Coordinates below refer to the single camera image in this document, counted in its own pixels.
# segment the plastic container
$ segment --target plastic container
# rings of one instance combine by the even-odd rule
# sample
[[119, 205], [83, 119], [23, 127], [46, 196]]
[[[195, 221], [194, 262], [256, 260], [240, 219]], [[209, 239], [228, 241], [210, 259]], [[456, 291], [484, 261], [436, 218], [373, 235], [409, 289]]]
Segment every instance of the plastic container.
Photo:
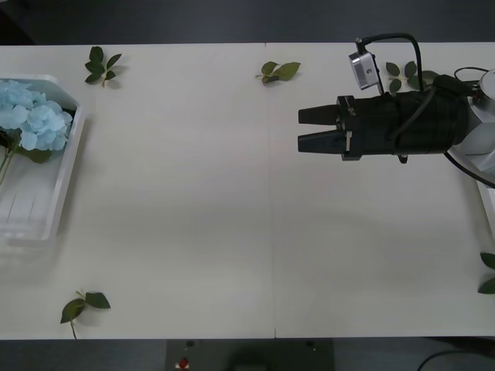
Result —
[[48, 75], [0, 75], [0, 80], [30, 83], [62, 108], [76, 111], [65, 149], [44, 164], [15, 155], [0, 185], [0, 239], [10, 245], [50, 244], [62, 213], [84, 125], [81, 105]]

